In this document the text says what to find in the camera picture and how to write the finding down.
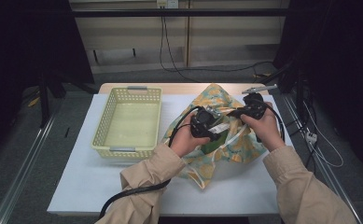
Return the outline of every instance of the floral cloth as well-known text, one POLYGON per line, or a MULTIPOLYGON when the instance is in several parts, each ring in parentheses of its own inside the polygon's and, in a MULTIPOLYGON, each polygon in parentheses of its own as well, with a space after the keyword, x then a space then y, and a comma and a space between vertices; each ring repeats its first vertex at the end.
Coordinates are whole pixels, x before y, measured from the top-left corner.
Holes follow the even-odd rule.
POLYGON ((210 105, 221 114, 220 122, 230 124, 230 128, 221 134, 219 140, 199 146, 183 158, 187 165, 178 176, 193 179, 201 189, 204 189, 213 177, 217 161, 249 163, 264 153, 266 149, 261 143, 257 142, 256 135, 247 125, 235 117, 226 116, 234 108, 244 105, 214 83, 196 97, 181 115, 170 124, 163 136, 163 143, 167 143, 173 128, 183 115, 197 105, 210 105))

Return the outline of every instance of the power outlet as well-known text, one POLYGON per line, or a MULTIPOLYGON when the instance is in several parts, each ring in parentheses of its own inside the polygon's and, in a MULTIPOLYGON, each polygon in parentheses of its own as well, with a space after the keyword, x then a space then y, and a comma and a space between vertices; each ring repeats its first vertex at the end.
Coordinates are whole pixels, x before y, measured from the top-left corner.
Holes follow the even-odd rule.
POLYGON ((306 133, 306 140, 312 144, 314 144, 317 141, 317 134, 315 133, 306 133))
POLYGON ((167 8, 167 1, 168 0, 157 0, 157 7, 158 8, 167 8))
POLYGON ((167 0, 167 8, 178 8, 178 0, 167 0))

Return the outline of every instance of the hand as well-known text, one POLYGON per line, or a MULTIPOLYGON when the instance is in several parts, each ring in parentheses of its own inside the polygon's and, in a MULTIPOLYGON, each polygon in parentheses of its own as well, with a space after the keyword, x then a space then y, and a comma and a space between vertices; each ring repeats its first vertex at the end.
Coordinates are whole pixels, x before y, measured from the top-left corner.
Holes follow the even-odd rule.
POLYGON ((193 113, 187 115, 180 124, 180 129, 178 130, 175 138, 173 139, 173 143, 170 148, 177 154, 180 158, 189 154, 191 151, 195 149, 195 147, 207 144, 210 142, 209 137, 204 138, 195 138, 193 137, 192 133, 190 132, 190 118, 193 116, 193 113))
POLYGON ((273 151, 286 145, 280 137, 280 133, 277 128, 276 116, 270 109, 266 109, 265 114, 263 114, 261 119, 253 119, 247 115, 242 115, 240 119, 254 130, 263 145, 269 151, 273 151))

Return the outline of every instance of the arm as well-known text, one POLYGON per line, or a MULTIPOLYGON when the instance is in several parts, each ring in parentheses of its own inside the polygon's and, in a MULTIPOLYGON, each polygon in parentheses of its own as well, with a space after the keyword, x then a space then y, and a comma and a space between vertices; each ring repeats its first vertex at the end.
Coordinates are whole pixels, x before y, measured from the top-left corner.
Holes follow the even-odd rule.
POLYGON ((260 120, 246 115, 241 119, 271 152, 264 164, 277 187, 277 203, 285 223, 356 223, 344 201, 305 169, 293 147, 286 146, 269 109, 260 120))
MULTIPOLYGON (((185 124, 190 123, 191 116, 185 118, 185 124)), ((189 126, 180 128, 171 147, 164 144, 156 146, 149 159, 140 161, 120 173, 123 190, 157 185, 174 177, 185 166, 180 158, 196 146, 209 141, 209 138, 194 138, 189 126)), ((120 198, 111 204, 105 216, 96 223, 157 223, 163 192, 164 189, 160 189, 120 198)))

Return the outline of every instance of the beige jacket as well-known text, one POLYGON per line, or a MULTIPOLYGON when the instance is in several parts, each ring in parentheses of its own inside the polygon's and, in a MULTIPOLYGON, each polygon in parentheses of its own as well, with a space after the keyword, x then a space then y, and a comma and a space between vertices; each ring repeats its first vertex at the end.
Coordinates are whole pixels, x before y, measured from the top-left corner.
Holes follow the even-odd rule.
MULTIPOLYGON (((293 147, 271 152, 264 164, 277 187, 280 215, 285 223, 356 223, 347 205, 303 166, 293 147)), ((177 175, 183 161, 165 145, 158 145, 151 158, 120 174, 124 189, 157 185, 177 175)), ((164 189, 115 201, 98 224, 158 223, 164 189)))

